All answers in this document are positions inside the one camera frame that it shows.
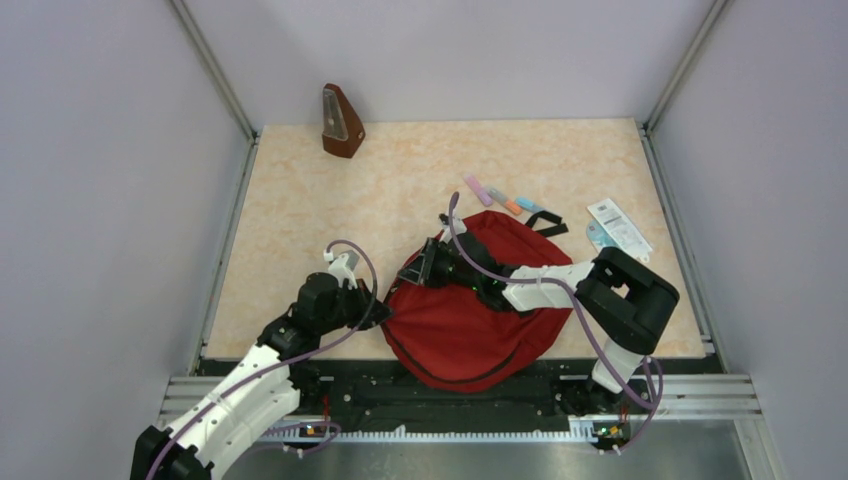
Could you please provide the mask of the red backpack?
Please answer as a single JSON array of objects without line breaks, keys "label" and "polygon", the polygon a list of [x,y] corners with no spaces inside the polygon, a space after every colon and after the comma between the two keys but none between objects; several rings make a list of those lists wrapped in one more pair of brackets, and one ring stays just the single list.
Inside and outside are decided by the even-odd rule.
[{"label": "red backpack", "polygon": [[[503,213],[477,213],[465,224],[500,263],[572,262],[545,234]],[[533,363],[555,343],[571,314],[493,313],[465,288],[432,290],[398,278],[386,301],[394,315],[382,331],[400,363],[427,386],[460,393],[484,391]]]}]

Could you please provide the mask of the orange highlighter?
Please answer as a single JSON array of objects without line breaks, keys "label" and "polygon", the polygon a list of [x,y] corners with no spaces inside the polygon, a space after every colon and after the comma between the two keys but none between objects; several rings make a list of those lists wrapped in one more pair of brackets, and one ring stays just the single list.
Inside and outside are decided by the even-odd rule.
[{"label": "orange highlighter", "polygon": [[498,205],[503,207],[512,215],[519,216],[524,212],[524,210],[518,204],[516,204],[512,199],[510,199],[500,190],[491,186],[487,186],[486,192]]}]

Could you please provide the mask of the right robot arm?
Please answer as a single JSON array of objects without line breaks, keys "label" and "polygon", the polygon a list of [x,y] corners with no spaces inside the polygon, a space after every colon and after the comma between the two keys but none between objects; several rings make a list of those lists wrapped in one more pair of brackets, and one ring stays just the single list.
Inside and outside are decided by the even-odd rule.
[{"label": "right robot arm", "polygon": [[511,266],[494,259],[472,233],[430,238],[398,272],[401,282],[432,290],[465,288],[489,312],[575,313],[598,359],[586,385],[589,404],[612,412],[626,397],[656,402],[659,388],[640,397],[628,382],[650,374],[651,356],[680,300],[678,290],[625,251],[603,248],[589,262]]}]

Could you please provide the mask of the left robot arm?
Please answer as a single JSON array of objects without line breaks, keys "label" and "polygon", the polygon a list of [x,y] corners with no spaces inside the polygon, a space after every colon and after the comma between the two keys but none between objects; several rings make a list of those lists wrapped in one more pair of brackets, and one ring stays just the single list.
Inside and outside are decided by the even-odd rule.
[{"label": "left robot arm", "polygon": [[272,425],[319,404],[320,386],[290,367],[324,352],[323,336],[367,330],[392,309],[363,280],[309,275],[297,299],[262,330],[236,367],[186,413],[150,426],[134,447],[133,479],[217,479]]}]

